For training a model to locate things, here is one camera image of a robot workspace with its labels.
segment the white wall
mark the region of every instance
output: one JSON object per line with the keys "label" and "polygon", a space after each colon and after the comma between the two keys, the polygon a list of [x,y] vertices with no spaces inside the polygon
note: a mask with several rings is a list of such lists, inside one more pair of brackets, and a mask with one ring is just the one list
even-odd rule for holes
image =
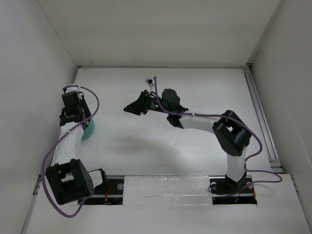
{"label": "white wall", "polygon": [[76,68],[35,0],[0,0],[0,233],[20,233]]}
{"label": "white wall", "polygon": [[253,76],[286,173],[312,227],[312,1],[284,0]]}
{"label": "white wall", "polygon": [[244,66],[280,0],[38,0],[76,65]]}

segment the white tabletop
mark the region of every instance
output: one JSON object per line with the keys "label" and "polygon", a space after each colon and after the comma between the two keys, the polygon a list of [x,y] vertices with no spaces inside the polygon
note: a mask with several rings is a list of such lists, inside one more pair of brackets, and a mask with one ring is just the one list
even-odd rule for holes
{"label": "white tabletop", "polygon": [[[194,111],[235,111],[264,143],[241,69],[79,69],[76,83],[92,89],[101,103],[94,133],[81,144],[85,167],[103,168],[108,175],[159,176],[128,176],[124,205],[84,206],[72,219],[57,214],[40,188],[29,234],[310,233],[289,175],[283,175],[282,183],[255,185],[258,205],[212,205],[206,175],[223,176],[227,168],[226,154],[215,136],[174,128],[163,113],[123,112],[148,88],[143,81],[148,76],[158,77],[160,91],[175,89],[181,105]],[[92,112],[96,101],[87,92],[85,98]],[[247,155],[257,150],[252,138]],[[266,148],[248,162],[248,168],[270,170]],[[168,186],[163,184],[168,178],[160,175],[178,176],[168,177],[174,181]],[[252,177],[275,179],[264,173]],[[77,206],[61,208],[71,214]]]}

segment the white table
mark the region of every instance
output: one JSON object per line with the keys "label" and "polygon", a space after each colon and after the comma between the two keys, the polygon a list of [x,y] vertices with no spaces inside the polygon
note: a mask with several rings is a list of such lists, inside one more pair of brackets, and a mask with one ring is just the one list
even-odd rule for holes
{"label": "white table", "polygon": [[[310,233],[289,175],[283,175],[284,181],[279,184],[255,185],[257,206],[212,205],[205,175],[225,175],[227,167],[226,154],[215,136],[174,128],[163,113],[150,111],[146,116],[135,116],[123,112],[141,91],[148,89],[143,81],[148,76],[158,77],[159,91],[175,89],[181,105],[194,111],[209,114],[235,111],[263,142],[241,69],[79,69],[76,83],[92,89],[101,103],[94,117],[94,133],[81,144],[80,159],[85,167],[103,168],[108,175],[181,177],[167,177],[176,179],[175,186],[169,186],[168,190],[162,187],[163,180],[158,176],[126,177],[124,205],[84,206],[73,219],[58,215],[41,188],[29,234]],[[93,111],[94,98],[87,92],[85,98]],[[257,150],[257,142],[252,138],[247,155]],[[248,168],[270,170],[266,148],[249,161]],[[266,174],[252,177],[275,179]],[[181,194],[175,194],[176,185]],[[77,207],[62,208],[71,213]]]}

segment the cable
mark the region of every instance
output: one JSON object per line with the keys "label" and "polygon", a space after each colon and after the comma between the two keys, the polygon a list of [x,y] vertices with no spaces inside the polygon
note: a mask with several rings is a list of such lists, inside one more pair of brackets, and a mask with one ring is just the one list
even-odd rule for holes
{"label": "cable", "polygon": [[258,180],[258,181],[253,181],[253,182],[248,182],[244,187],[242,187],[239,191],[233,193],[233,194],[229,194],[229,195],[225,195],[225,196],[222,196],[223,198],[227,198],[227,197],[231,197],[235,194],[238,194],[240,193],[241,191],[243,191],[245,188],[249,187],[250,185],[252,184],[256,184],[256,183],[279,183],[279,182],[282,182],[283,178],[277,174],[277,173],[274,173],[274,172],[270,172],[270,171],[265,171],[265,170],[249,170],[247,169],[247,160],[254,157],[254,156],[257,156],[258,154],[260,154],[262,152],[262,149],[263,149],[263,146],[262,146],[262,143],[260,141],[260,139],[258,138],[258,136],[251,130],[249,129],[245,124],[239,122],[238,120],[234,119],[234,118],[231,118],[231,117],[228,117],[228,116],[224,116],[224,115],[206,115],[206,114],[193,114],[193,113],[174,113],[174,112],[170,112],[170,111],[167,111],[162,105],[161,105],[161,102],[159,100],[159,96],[158,96],[158,89],[157,89],[157,77],[155,76],[154,78],[154,81],[155,81],[155,93],[156,93],[156,100],[158,102],[158,105],[159,107],[163,110],[164,113],[167,113],[167,114],[170,114],[170,115],[176,115],[176,116],[200,116],[200,117],[220,117],[220,118],[225,118],[225,119],[228,119],[230,121],[233,121],[234,123],[240,125],[241,127],[243,127],[245,130],[247,130],[255,139],[256,141],[259,143],[259,150],[252,154],[252,155],[249,155],[248,157],[246,157],[245,159],[245,165],[244,165],[244,168],[245,168],[245,171],[246,172],[262,172],[262,173],[269,173],[269,174],[272,174],[274,176],[277,176],[279,178],[279,180]]}
{"label": "cable", "polygon": [[[67,88],[70,88],[70,87],[77,87],[77,88],[81,88],[81,89],[85,89],[87,91],[89,91],[91,94],[94,95],[94,97],[97,99],[97,108],[96,110],[93,112],[93,114],[91,114],[89,117],[87,117],[85,120],[81,121],[80,123],[76,124],[74,127],[72,127],[69,131],[73,131],[74,129],[76,129],[78,126],[84,124],[85,122],[87,122],[88,120],[90,120],[99,110],[99,99],[98,99],[98,96],[90,89],[88,88],[85,88],[85,87],[82,87],[82,86],[79,86],[79,85],[68,85],[68,86],[65,86],[64,89],[67,89]],[[46,182],[45,182],[45,178],[44,178],[44,175],[45,175],[45,172],[44,172],[44,168],[45,168],[45,164],[47,162],[47,159],[48,159],[48,156],[55,150],[56,146],[62,141],[64,140],[65,137],[68,136],[68,132],[65,133],[60,139],[57,140],[57,142],[51,147],[51,149],[47,152],[47,154],[44,156],[43,160],[42,160],[42,164],[41,164],[41,178],[42,178],[42,186],[43,186],[43,190],[45,192],[45,195],[47,196],[49,202],[51,203],[51,205],[53,206],[53,208],[59,212],[62,216],[66,217],[66,218],[72,218],[72,217],[75,217],[78,212],[81,210],[82,206],[83,206],[83,203],[85,202],[86,198],[82,200],[82,202],[80,203],[80,206],[78,207],[78,209],[76,210],[75,213],[73,214],[66,214],[64,211],[62,211],[57,204],[55,204],[55,202],[53,201],[53,199],[51,198],[50,194],[49,194],[49,191],[48,191],[48,188],[47,188],[47,185],[46,185]]]}

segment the teal object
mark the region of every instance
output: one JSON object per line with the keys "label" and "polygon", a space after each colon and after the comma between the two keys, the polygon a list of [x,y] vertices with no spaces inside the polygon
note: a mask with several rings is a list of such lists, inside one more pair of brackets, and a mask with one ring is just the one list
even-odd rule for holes
{"label": "teal object", "polygon": [[94,130],[94,121],[93,119],[90,119],[90,123],[88,127],[84,130],[81,140],[88,139],[93,133],[93,130]]}

